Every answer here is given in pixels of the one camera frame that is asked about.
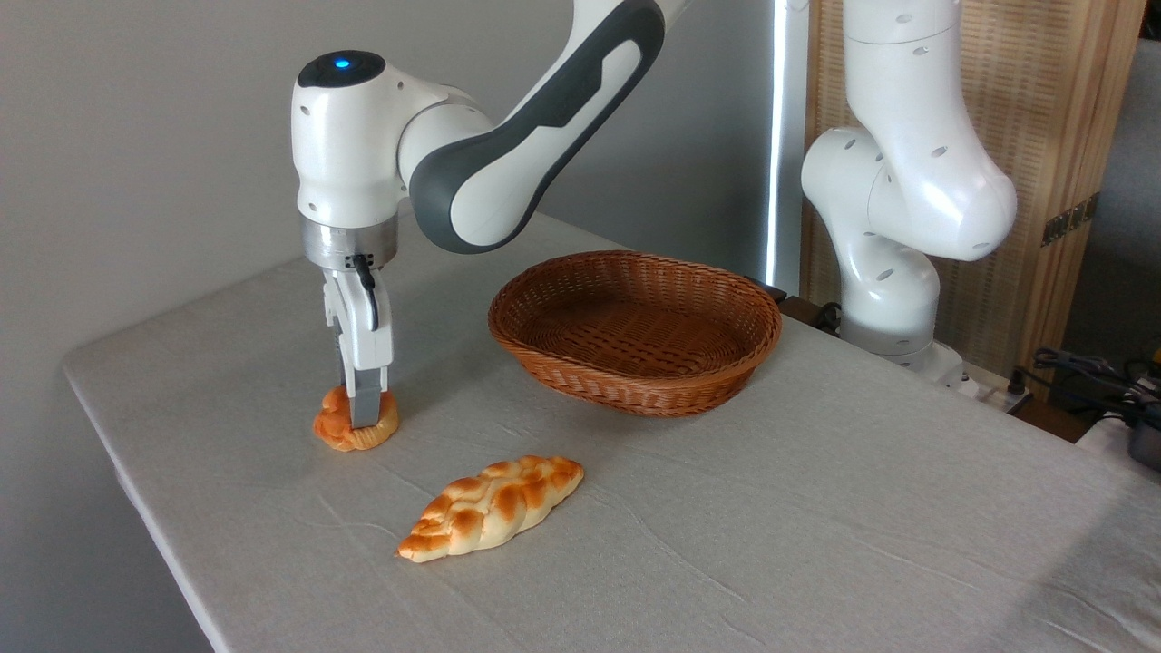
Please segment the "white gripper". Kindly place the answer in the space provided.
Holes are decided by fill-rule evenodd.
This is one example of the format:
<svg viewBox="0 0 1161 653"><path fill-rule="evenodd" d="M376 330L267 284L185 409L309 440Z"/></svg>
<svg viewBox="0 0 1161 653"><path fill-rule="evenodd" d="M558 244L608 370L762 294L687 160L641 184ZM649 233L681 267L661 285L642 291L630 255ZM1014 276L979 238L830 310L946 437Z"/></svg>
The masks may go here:
<svg viewBox="0 0 1161 653"><path fill-rule="evenodd" d="M337 372L341 387L348 386L351 425L375 426L394 363L388 287L381 270L370 272L372 289L366 289L352 271L325 271L324 279L325 318L329 326L341 331L337 338Z"/></svg>

